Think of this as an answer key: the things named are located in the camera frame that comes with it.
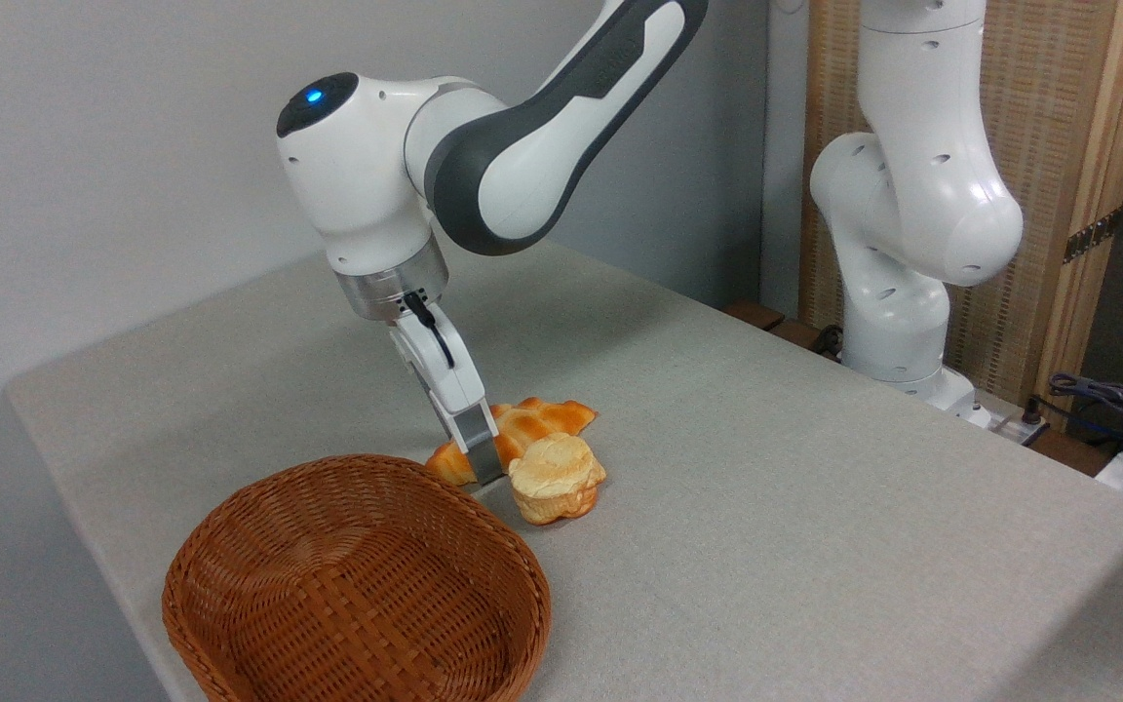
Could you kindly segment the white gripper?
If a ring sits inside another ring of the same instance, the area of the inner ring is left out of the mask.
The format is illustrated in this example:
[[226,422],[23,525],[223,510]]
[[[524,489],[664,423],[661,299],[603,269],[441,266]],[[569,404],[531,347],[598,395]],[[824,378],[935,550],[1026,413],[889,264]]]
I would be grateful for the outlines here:
[[495,483],[504,474],[495,443],[499,430],[464,339],[437,303],[398,301],[396,306],[400,314],[389,336],[467,457],[477,483]]

